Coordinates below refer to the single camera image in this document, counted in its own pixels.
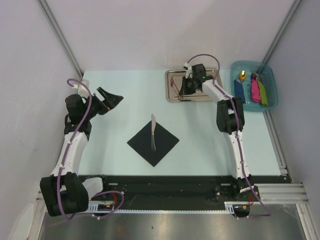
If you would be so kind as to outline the iridescent rainbow fork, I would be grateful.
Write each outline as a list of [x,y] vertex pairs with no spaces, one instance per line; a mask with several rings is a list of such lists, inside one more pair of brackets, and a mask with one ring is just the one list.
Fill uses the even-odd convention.
[[192,94],[192,95],[175,95],[174,98],[178,100],[195,99],[196,101],[201,101],[202,99],[206,100],[208,96],[205,94]]

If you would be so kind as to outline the black paper napkin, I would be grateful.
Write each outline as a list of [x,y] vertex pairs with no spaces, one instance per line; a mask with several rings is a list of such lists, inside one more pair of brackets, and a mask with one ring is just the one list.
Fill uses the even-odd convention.
[[180,140],[157,122],[149,121],[127,144],[155,167]]

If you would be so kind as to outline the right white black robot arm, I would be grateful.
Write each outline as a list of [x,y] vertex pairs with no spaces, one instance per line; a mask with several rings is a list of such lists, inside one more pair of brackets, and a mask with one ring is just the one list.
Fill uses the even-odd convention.
[[186,73],[182,78],[179,95],[192,95],[201,91],[216,103],[217,128],[226,139],[232,163],[234,184],[230,188],[230,194],[235,200],[242,201],[248,196],[249,190],[253,189],[243,146],[243,101],[240,97],[227,93],[218,84],[216,76],[207,75],[203,64],[185,63],[183,68]]

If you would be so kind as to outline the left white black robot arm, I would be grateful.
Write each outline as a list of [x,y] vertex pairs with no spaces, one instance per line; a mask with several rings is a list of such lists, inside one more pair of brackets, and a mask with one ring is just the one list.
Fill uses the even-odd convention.
[[111,188],[101,177],[81,180],[78,174],[82,154],[90,139],[91,119],[106,114],[123,100],[123,96],[101,87],[97,91],[103,100],[95,94],[84,97],[77,93],[65,99],[67,115],[61,155],[50,176],[40,180],[40,190],[51,217],[85,212],[94,196],[100,200],[110,196]]

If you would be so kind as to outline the silver table knife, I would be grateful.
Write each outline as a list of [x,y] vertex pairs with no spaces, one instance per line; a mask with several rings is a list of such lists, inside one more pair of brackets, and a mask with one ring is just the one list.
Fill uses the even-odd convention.
[[155,115],[151,115],[151,149],[152,151],[156,151],[156,143],[155,143],[155,129],[156,129],[156,118]]

